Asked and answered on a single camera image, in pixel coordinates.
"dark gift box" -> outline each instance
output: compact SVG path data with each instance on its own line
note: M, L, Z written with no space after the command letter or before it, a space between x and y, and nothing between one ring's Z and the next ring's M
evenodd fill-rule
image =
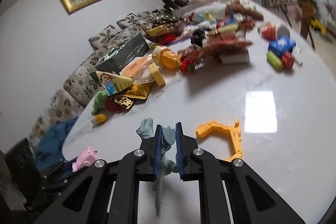
M126 42L121 42L110 48L95 65L97 70L117 73L136 57L144 56L149 51L149 46L141 33L131 37Z

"yellow toy vehicle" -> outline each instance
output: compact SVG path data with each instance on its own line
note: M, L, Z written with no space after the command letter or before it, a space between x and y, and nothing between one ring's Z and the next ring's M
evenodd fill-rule
M312 19L310 25L315 31L320 31L321 34L327 33L326 27L318 19Z

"teal dinosaur toy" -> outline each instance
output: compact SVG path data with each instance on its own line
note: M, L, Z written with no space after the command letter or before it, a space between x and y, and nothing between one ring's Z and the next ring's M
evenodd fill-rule
M104 108L108 97L109 95L105 90L98 91L94 96L91 114L96 114L99 109Z
M162 180L163 177L169 175L171 172L178 173L179 168L175 162L172 160L167 160L165 157L166 152L175 143L175 130L167 127L162 128L163 139L162 139L162 150L161 150L161 161L160 161L160 171L155 182L151 183L152 190L155 195L155 210L156 215L160 214L161 203L162 203ZM144 139L154 137L153 131L153 119L143 119L141 121L141 126L137 129L137 134Z

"tile floor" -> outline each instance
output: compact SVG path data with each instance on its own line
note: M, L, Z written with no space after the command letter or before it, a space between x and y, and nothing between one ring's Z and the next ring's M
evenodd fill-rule
M275 14L287 22L285 15L281 11L275 11ZM291 20L291 24L293 29L300 33L301 22L295 22L295 20ZM334 79L336 79L336 37L333 35L328 35L328 40L321 37L320 34L314 30L310 30L311 35L313 36L315 43L315 52L322 58L326 66L329 68L331 73L334 75ZM307 43L311 45L311 40L308 35Z

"red and white cup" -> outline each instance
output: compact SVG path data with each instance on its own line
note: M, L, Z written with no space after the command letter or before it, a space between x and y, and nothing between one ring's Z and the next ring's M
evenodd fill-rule
M283 35L290 37L289 30L282 24L266 25L260 29L260 33L263 38L269 41L276 40Z

